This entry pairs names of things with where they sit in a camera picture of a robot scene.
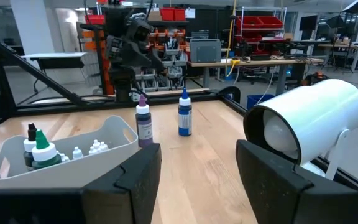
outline table leg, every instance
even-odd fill
[[[276,87],[276,96],[284,93],[285,88],[285,74],[288,65],[280,65],[280,71],[278,72],[278,80],[277,80],[277,87]]]
[[[324,59],[324,64],[326,65],[328,63],[329,60],[329,55],[331,54],[331,49],[329,47],[325,48],[325,53],[326,53],[326,58]]]
[[[356,49],[356,52],[354,52],[354,56],[353,56],[353,63],[352,63],[353,72],[356,69],[357,61],[358,61],[358,49]]]
[[[209,88],[209,68],[204,67],[203,88]]]
[[[221,68],[217,68],[218,72],[216,72],[216,77],[215,79],[219,82],[223,82],[223,80],[221,80]]]

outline blue bin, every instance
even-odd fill
[[[247,96],[247,110],[249,110],[251,107],[255,106],[255,104],[259,101],[259,99],[262,97],[263,95],[248,95]],[[267,100],[270,100],[271,98],[273,98],[274,95],[271,94],[266,94],[265,96],[263,96],[263,98],[260,100],[259,103],[261,102],[265,102]]]

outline gray metal box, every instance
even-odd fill
[[[221,61],[219,39],[190,39],[191,62],[214,63]]]

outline lab floor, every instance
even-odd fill
[[[317,70],[318,67],[311,67],[309,73],[313,73]],[[325,75],[331,78],[338,78],[347,82],[351,82],[358,88],[358,72],[351,73],[348,70],[334,71],[333,68],[325,68],[323,72]],[[58,93],[42,86],[42,84],[39,84],[39,94],[33,96],[31,99],[26,100],[28,97],[34,94],[32,87],[33,79],[31,76],[25,71],[21,70],[21,68],[15,67],[6,68],[6,73],[16,103],[21,102],[22,104],[26,104],[45,97],[59,96]],[[211,79],[210,88],[220,89],[232,84],[233,80],[219,82],[217,80]],[[186,85],[189,89],[199,88],[199,86],[191,80],[188,80]],[[84,82],[69,83],[64,84],[63,86],[69,91],[73,91],[80,96],[91,95],[92,91],[95,89],[95,87],[86,86]],[[236,86],[241,90],[241,104],[245,107],[247,103],[247,95],[263,94],[268,86],[268,83],[256,82],[255,84],[251,85],[249,81],[241,80],[236,83]],[[274,94],[275,89],[276,86],[275,83],[273,83],[267,93]],[[348,141],[349,142],[346,144],[343,160],[341,162],[341,167],[348,173],[358,178],[358,128],[351,132]]]

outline black bottle cap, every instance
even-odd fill
[[[35,141],[36,132],[37,128],[35,128],[34,123],[30,123],[29,129],[27,130],[27,134],[29,135],[29,141]]]

